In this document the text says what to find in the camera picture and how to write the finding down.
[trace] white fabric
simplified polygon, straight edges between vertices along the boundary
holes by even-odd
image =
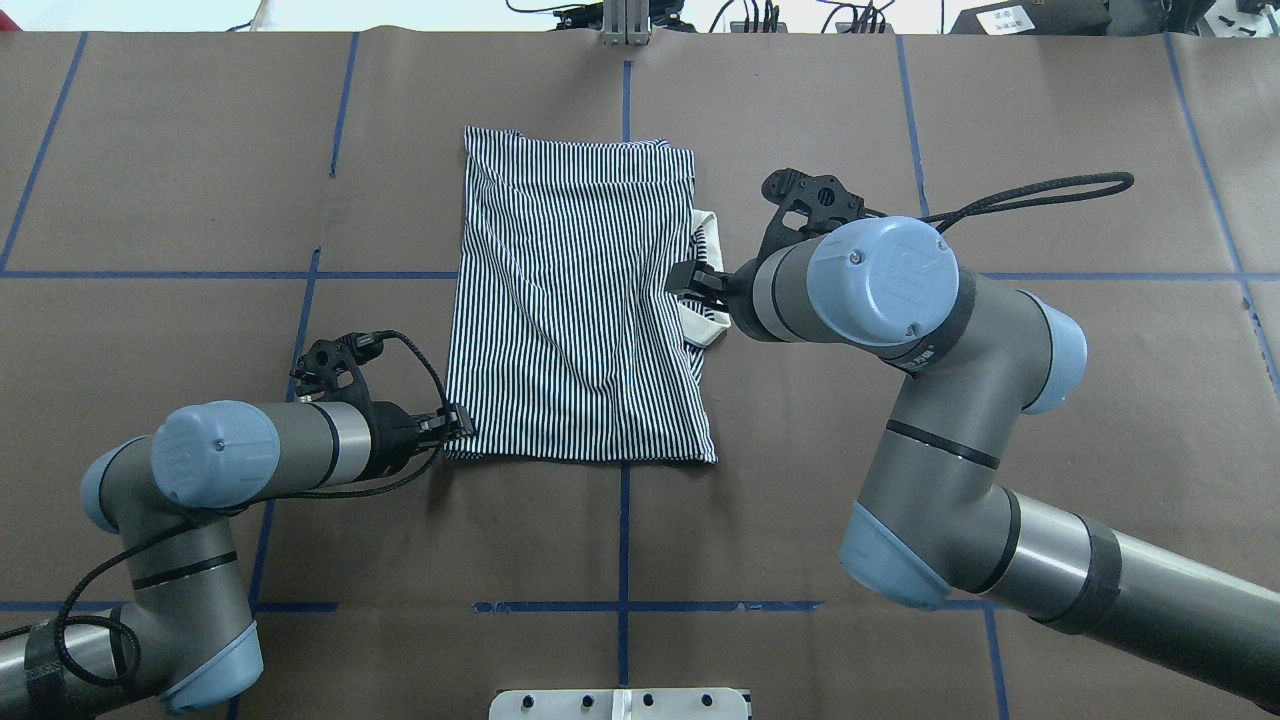
[[[719,222],[716,219],[716,213],[694,209],[694,236],[695,245],[700,241],[700,250],[705,252],[707,264],[713,270],[724,270],[724,259],[719,250]],[[724,334],[730,324],[728,313],[699,311],[689,305],[680,306],[680,329],[685,333],[685,342],[690,345],[708,347],[716,342],[716,338]]]

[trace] light blue joint cap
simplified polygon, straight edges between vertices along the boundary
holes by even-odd
[[[187,715],[221,705],[247,691],[262,674],[262,650],[257,644],[257,621],[227,644],[196,671],[160,693],[156,700],[169,715]]]
[[[280,462],[280,436],[257,407],[236,400],[169,415],[151,445],[156,487],[183,507],[230,507],[259,493]]]
[[[872,592],[916,610],[938,610],[951,585],[860,502],[840,546],[840,564]]]
[[[95,525],[102,528],[113,536],[120,534],[120,529],[106,519],[106,512],[102,512],[102,479],[106,478],[106,468],[111,464],[111,460],[115,460],[115,456],[119,455],[122,450],[138,442],[143,437],[146,436],[136,437],[115,450],[104,454],[88,466],[88,470],[84,470],[84,478],[81,479],[81,507],[84,509],[84,514],[88,515],[90,520],[93,520]]]
[[[936,331],[955,306],[960,265],[932,225],[867,218],[828,234],[809,260],[809,302],[832,331],[883,347]]]
[[[1089,360],[1089,343],[1084,338],[1084,331],[1070,315],[1051,307],[1025,290],[1020,292],[1034,300],[1036,305],[1039,305],[1041,313],[1044,313],[1044,319],[1048,320],[1050,342],[1053,346],[1044,389],[1041,391],[1034,402],[1023,407],[1024,415],[1039,415],[1065,402],[1066,395],[1084,379],[1084,365]]]

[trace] garment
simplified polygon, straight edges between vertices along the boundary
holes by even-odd
[[[449,395],[477,432],[451,456],[714,462],[701,350],[663,291],[699,247],[692,152],[483,128],[466,150]]]

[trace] blue tape line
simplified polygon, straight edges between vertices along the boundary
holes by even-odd
[[[326,270],[321,281],[456,281],[457,270]]]
[[[996,707],[1000,708],[1000,720],[1009,720],[1009,696],[1005,692],[1005,664],[1000,657],[1000,637],[996,633],[995,609],[983,607],[982,619],[987,625],[987,650],[991,652],[991,676],[996,683]]]
[[[259,602],[259,612],[287,612],[287,614],[326,614],[337,612],[337,602]]]
[[[1210,200],[1213,201],[1213,213],[1217,215],[1217,224],[1222,228],[1222,238],[1226,241],[1228,255],[1231,256],[1231,266],[1240,281],[1240,292],[1244,301],[1249,304],[1249,315],[1253,324],[1253,334],[1258,340],[1258,348],[1262,351],[1262,361],[1267,366],[1267,377],[1271,380],[1271,391],[1276,400],[1280,400],[1280,373],[1276,372],[1275,355],[1271,354],[1271,343],[1267,342],[1267,333],[1262,328],[1258,318],[1258,304],[1253,300],[1253,291],[1244,277],[1244,264],[1240,261],[1240,251],[1235,245],[1235,236],[1231,234],[1231,225],[1226,222],[1226,213],[1222,210],[1222,201],[1217,193],[1217,183],[1213,182],[1213,173],[1208,168],[1204,158],[1204,147],[1201,145],[1199,131],[1196,128],[1196,119],[1192,117],[1192,108],[1187,102],[1187,91],[1183,88],[1183,73],[1178,67],[1178,53],[1174,50],[1174,36],[1165,33],[1165,51],[1169,54],[1169,69],[1174,76],[1174,87],[1178,90],[1178,102],[1183,108],[1183,119],[1187,122],[1187,132],[1192,138],[1192,147],[1196,150],[1196,160],[1199,163],[1201,174],[1204,176],[1204,186],[1208,188]]]
[[[298,334],[293,338],[293,355],[289,357],[292,361],[294,357],[302,355],[302,346],[307,341],[307,323],[311,320],[311,299],[316,292],[316,278],[320,270],[320,249],[316,247],[311,251],[311,268],[307,270],[307,288],[302,293],[302,315],[298,318]],[[284,401],[293,402],[294,388],[297,388],[298,380],[289,378],[289,384],[284,389]]]
[[[307,322],[311,319],[311,299],[316,290],[316,272],[320,269],[320,249],[311,252],[311,268],[307,270],[307,290],[302,295],[302,313],[298,316],[298,334],[293,338],[293,357],[302,354],[302,343],[307,338]],[[289,378],[284,391],[284,401],[293,400],[294,379]],[[257,532],[257,555],[253,557],[253,575],[248,584],[248,606],[257,612],[257,598],[262,593],[262,571],[266,568],[266,546],[271,539],[271,520],[275,518],[275,501],[269,500],[262,510],[262,525]]]
[[[302,281],[305,270],[4,270],[0,278],[54,281]],[[456,281],[457,270],[324,270],[321,281]]]
[[[948,600],[942,603],[942,610],[987,610],[993,606],[986,600]]]
[[[531,601],[531,602],[477,602],[471,606],[476,615],[504,612],[617,612],[618,603],[602,601]]]
[[[628,601],[631,612],[813,612],[824,605],[820,600],[657,600]],[[477,602],[471,606],[476,615],[502,615],[515,612],[618,612],[621,603],[600,601],[529,601],[529,602]]]
[[[347,51],[347,77],[342,81],[342,100],[338,101],[338,122],[333,126],[333,156],[329,158],[329,177],[338,177],[338,150],[342,147],[342,128],[347,123],[347,100],[351,97],[351,76],[356,72],[356,49],[360,47],[360,33],[351,33],[351,49]]]
[[[622,142],[631,142],[631,60],[622,61]]]
[[[813,612],[820,600],[728,600],[631,602],[631,612]]]
[[[630,61],[627,77],[630,78]],[[631,684],[631,464],[622,462],[618,500],[618,687]]]
[[[35,281],[301,281],[301,270],[5,270],[0,277]]]
[[[920,217],[929,215],[929,201],[924,196],[924,160],[920,158],[920,133],[915,127],[915,104],[911,101],[911,78],[906,69],[906,44],[897,40],[897,70],[902,78],[902,102],[906,105],[906,129],[911,137],[911,160],[915,164],[915,191],[920,196]]]
[[[63,115],[63,106],[67,105],[67,96],[72,91],[72,81],[76,79],[76,70],[79,68],[81,56],[84,55],[84,42],[88,33],[82,32],[79,42],[76,44],[76,54],[72,55],[72,64],[67,68],[67,77],[63,79],[63,90],[58,94],[58,102],[54,104],[54,114],[49,117],[49,126],[45,128],[45,137],[40,141],[40,150],[36,151],[36,160],[31,164],[31,174],[27,176],[27,186],[22,188],[22,199],[18,200],[18,211],[13,215],[9,225],[9,236],[4,241],[4,250],[0,250],[0,270],[9,264],[9,255],[13,254],[13,245],[18,241],[18,229],[22,227],[22,218],[27,214],[27,202],[31,201],[31,191],[36,188],[36,178],[40,177],[40,168],[45,164],[45,152],[54,140],[54,129],[58,127],[58,118]]]
[[[1111,282],[1235,282],[1234,273],[982,273],[993,281],[1111,281]],[[1258,273],[1252,279],[1277,281],[1280,273]]]
[[[253,556],[253,575],[248,583],[248,607],[257,612],[257,597],[262,592],[262,570],[266,568],[266,543],[271,538],[271,519],[275,501],[268,500],[262,510],[262,525],[257,530],[257,553]]]
[[[982,273],[995,281],[1280,282],[1280,273]],[[306,270],[4,270],[0,278],[37,281],[303,281]],[[456,281],[457,270],[319,270],[320,281]]]
[[[109,600],[102,602],[84,601],[77,602],[72,610],[77,612],[102,612],[124,605],[123,600]],[[63,607],[60,600],[3,600],[0,612],[58,612]]]

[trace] white plastic bracket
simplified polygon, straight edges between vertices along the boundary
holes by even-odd
[[[489,720],[750,720],[751,693],[733,688],[504,691]]]

